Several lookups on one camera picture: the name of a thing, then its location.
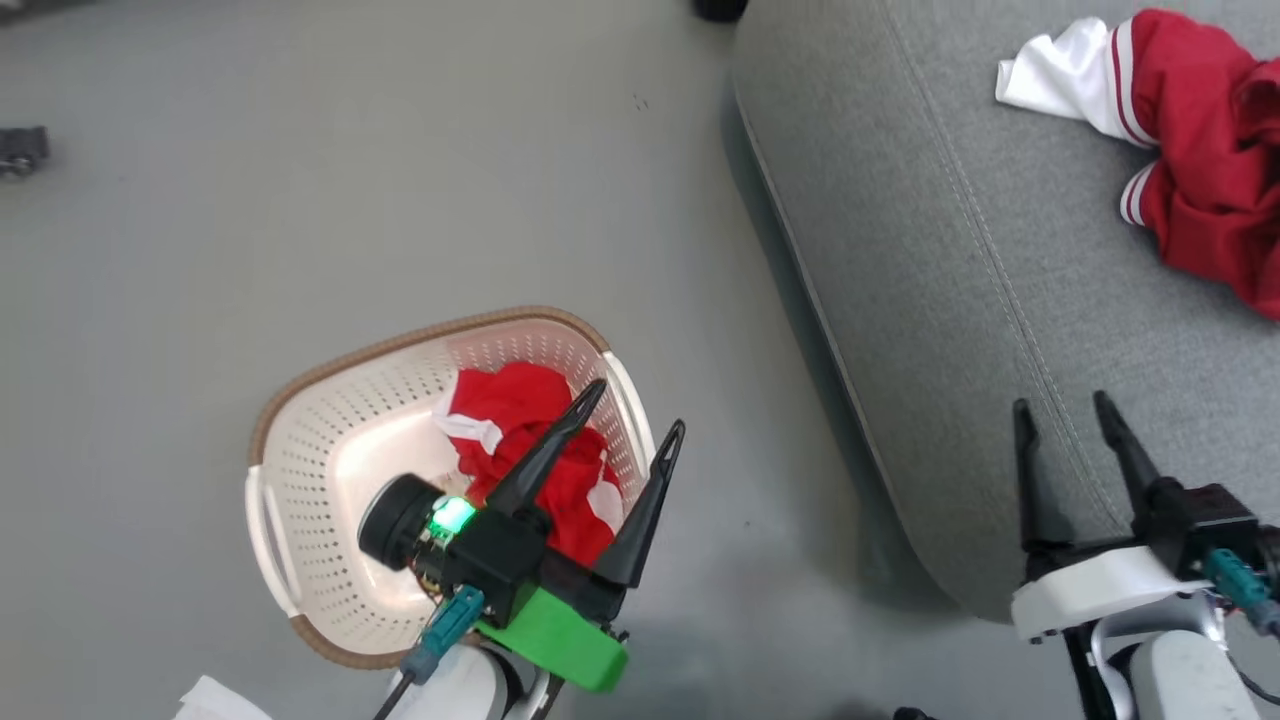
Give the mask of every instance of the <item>white cloth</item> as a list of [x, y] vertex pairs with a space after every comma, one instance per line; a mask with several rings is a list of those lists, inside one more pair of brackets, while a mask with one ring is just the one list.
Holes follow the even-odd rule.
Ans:
[[182, 710], [173, 720], [271, 720], [266, 712], [221, 683], [201, 675], [196, 687], [182, 696]]
[[1012, 60], [1001, 60], [996, 100], [1085, 120], [1098, 132], [1152, 147], [1156, 140], [1133, 111], [1133, 22], [1115, 31], [1098, 18], [1071, 23], [1057, 40], [1033, 37]]
[[453, 410], [453, 393], [458, 391], [458, 379], [453, 378], [449, 387], [440, 396], [440, 400], [431, 407], [431, 420], [435, 421], [435, 427], [449, 436], [460, 439], [474, 439], [480, 443], [480, 447], [485, 452], [493, 455], [498, 452], [498, 445], [502, 443], [502, 428], [499, 428], [493, 420], [476, 420], [475, 418], [467, 418], [466, 415], [458, 415], [452, 413]]

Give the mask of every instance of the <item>cable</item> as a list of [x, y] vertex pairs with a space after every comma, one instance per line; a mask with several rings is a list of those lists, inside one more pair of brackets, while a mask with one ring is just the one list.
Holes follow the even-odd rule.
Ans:
[[1251, 693], [1258, 696], [1258, 700], [1270, 702], [1271, 705], [1280, 705], [1280, 697], [1274, 696], [1267, 691], [1262, 689], [1262, 685], [1254, 683], [1253, 678], [1245, 675], [1244, 670], [1240, 670], [1240, 666], [1235, 662], [1234, 657], [1228, 655], [1226, 659], [1231, 661], [1231, 667], [1235, 667], [1235, 671], [1240, 675], [1240, 682], [1244, 683], [1244, 687], [1249, 688]]
[[392, 714], [392, 710], [396, 710], [396, 703], [399, 702], [399, 698], [404, 697], [404, 691], [407, 691], [412, 684], [413, 675], [406, 673], [401, 678], [401, 682], [396, 684], [396, 689], [392, 691], [392, 694], [387, 696], [387, 702], [384, 702], [378, 710], [378, 715], [374, 715], [374, 720], [387, 720], [387, 717]]

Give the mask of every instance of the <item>white stripe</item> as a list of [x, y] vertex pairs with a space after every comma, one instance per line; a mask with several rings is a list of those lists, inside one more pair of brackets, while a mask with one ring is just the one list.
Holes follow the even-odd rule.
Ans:
[[600, 452], [600, 474], [595, 478], [595, 487], [586, 493], [586, 503], [591, 506], [591, 512], [616, 536], [622, 529], [626, 514], [622, 511], [622, 493], [618, 492], [618, 486], [604, 479], [604, 469], [608, 465], [608, 452]]
[[1142, 217], [1142, 193], [1147, 190], [1147, 181], [1151, 179], [1151, 173], [1155, 169], [1156, 164], [1152, 163], [1133, 178], [1138, 183], [1133, 188], [1133, 219], [1142, 227], [1147, 227], [1147, 222]]
[[1133, 218], [1129, 217], [1129, 199], [1133, 197], [1133, 186], [1138, 183], [1138, 178], [1140, 177], [1142, 173], [1139, 172], [1129, 178], [1129, 183], [1124, 186], [1124, 192], [1120, 193], [1120, 217], [1124, 218], [1124, 222], [1130, 225], [1134, 224], [1134, 222]]
[[1133, 19], [1120, 23], [1116, 28], [1116, 51], [1120, 56], [1120, 111], [1129, 122], [1129, 129], [1138, 140], [1148, 145], [1160, 145], [1155, 137], [1138, 122], [1138, 114], [1133, 109]]
[[1103, 55], [1102, 64], [1106, 65], [1106, 72], [1107, 72], [1107, 97], [1106, 97], [1107, 119], [1111, 120], [1111, 126], [1115, 132], [1107, 132], [1101, 127], [1098, 129], [1102, 129], [1102, 132], [1107, 132], [1107, 135], [1112, 137], [1119, 137], [1120, 140], [1125, 140], [1132, 143], [1134, 141], [1133, 136], [1129, 135], [1129, 131], [1124, 129], [1124, 122], [1120, 120], [1120, 108], [1116, 105], [1116, 96], [1117, 96], [1116, 87], [1120, 83], [1120, 78], [1116, 77], [1115, 53], [1111, 50], [1112, 47], [1111, 38], [1115, 36], [1115, 33], [1116, 31], [1111, 31], [1107, 33], [1106, 51], [1103, 51], [1102, 54]]
[[492, 456], [498, 451], [498, 445], [502, 443], [502, 428], [493, 420], [476, 420], [451, 413], [453, 410], [453, 393], [457, 389], [458, 380], [454, 379], [431, 407], [431, 420], [444, 434], [461, 439], [474, 439]]

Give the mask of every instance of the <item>sofa cushion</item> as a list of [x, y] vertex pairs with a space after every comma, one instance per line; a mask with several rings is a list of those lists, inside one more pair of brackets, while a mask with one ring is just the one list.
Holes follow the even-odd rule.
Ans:
[[[1274, 0], [1176, 6], [1280, 53]], [[922, 561], [984, 618], [1007, 619], [1023, 573], [1019, 397], [1083, 538], [1130, 515], [1100, 388], [1165, 473], [1280, 523], [1280, 329], [1121, 222], [1148, 152], [993, 99], [1032, 36], [1133, 9], [755, 0], [739, 28], [739, 105], [883, 479]]]

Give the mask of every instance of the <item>laundry basket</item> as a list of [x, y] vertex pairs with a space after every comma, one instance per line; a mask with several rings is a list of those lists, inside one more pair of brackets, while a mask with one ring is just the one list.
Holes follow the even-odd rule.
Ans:
[[460, 370], [517, 360], [558, 370], [575, 395], [608, 380], [590, 424], [609, 442], [630, 512], [654, 455], [649, 421], [604, 338], [561, 310], [518, 307], [407, 333], [303, 374], [268, 404], [244, 482], [250, 538], [271, 596], [316, 652], [374, 670], [396, 666], [417, 641], [435, 605], [410, 570], [360, 552], [360, 520], [404, 473], [466, 488], [433, 405]]

